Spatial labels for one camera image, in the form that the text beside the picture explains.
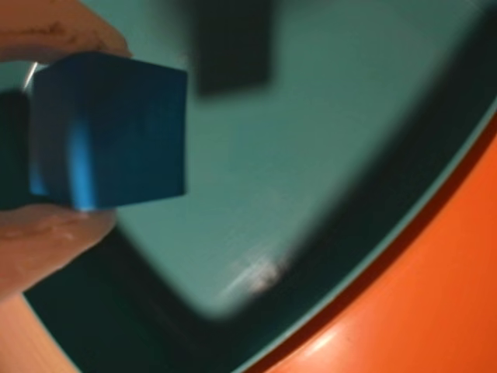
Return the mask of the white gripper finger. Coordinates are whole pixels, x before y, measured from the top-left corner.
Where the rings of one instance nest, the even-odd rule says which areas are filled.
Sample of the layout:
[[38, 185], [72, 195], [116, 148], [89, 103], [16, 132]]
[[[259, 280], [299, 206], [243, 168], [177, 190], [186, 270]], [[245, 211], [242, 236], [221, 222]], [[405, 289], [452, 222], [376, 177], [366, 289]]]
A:
[[53, 63], [96, 51], [129, 58], [123, 35], [80, 1], [2, 1], [1, 61]]
[[116, 212], [31, 204], [1, 212], [1, 299], [67, 266], [106, 237]]

